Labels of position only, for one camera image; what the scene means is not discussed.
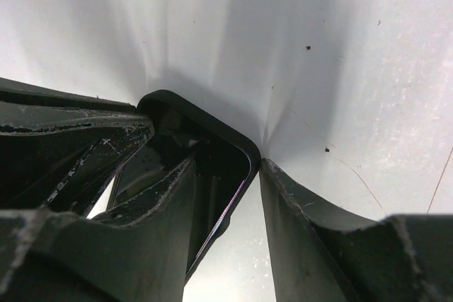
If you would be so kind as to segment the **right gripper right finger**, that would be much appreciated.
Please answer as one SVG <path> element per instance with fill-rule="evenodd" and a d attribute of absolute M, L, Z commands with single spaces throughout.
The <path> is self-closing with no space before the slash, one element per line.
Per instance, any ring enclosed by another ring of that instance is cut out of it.
<path fill-rule="evenodd" d="M 373 221 L 263 159 L 260 189 L 279 301 L 451 301 L 452 216 Z"/>

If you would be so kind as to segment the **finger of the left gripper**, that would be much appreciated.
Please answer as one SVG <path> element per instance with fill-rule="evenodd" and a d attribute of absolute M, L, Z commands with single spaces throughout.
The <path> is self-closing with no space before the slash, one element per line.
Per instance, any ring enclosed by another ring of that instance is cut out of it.
<path fill-rule="evenodd" d="M 135 106 L 1 80 L 1 208 L 86 216 L 154 135 Z"/>

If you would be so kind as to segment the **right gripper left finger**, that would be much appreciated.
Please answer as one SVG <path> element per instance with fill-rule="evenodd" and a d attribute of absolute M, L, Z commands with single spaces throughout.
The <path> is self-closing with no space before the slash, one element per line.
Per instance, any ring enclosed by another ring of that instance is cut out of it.
<path fill-rule="evenodd" d="M 196 165 L 85 219 L 47 209 L 1 212 L 2 301 L 180 301 Z"/>

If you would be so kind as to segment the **black smartphone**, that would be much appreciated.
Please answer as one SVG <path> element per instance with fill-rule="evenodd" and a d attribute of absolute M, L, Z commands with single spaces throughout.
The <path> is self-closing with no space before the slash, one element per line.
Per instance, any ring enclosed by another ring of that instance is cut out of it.
<path fill-rule="evenodd" d="M 188 156 L 195 159 L 195 201 L 186 274 L 191 275 L 244 186 L 251 164 L 232 143 L 232 131 L 199 109 L 177 108 L 152 100 L 138 108 L 153 122 L 155 135 L 122 168 L 114 180 L 112 209 L 155 185 Z"/>

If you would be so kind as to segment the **black phone case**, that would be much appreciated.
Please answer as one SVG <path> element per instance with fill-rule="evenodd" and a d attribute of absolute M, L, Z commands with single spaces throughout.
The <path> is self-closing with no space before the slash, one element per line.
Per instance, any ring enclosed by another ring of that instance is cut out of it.
<path fill-rule="evenodd" d="M 260 165 L 260 151 L 246 136 L 169 90 L 145 95 L 137 112 L 155 135 L 133 158 L 135 170 L 157 182 L 182 160 L 196 165 L 195 204 L 186 276 L 191 277 L 230 218 Z"/>

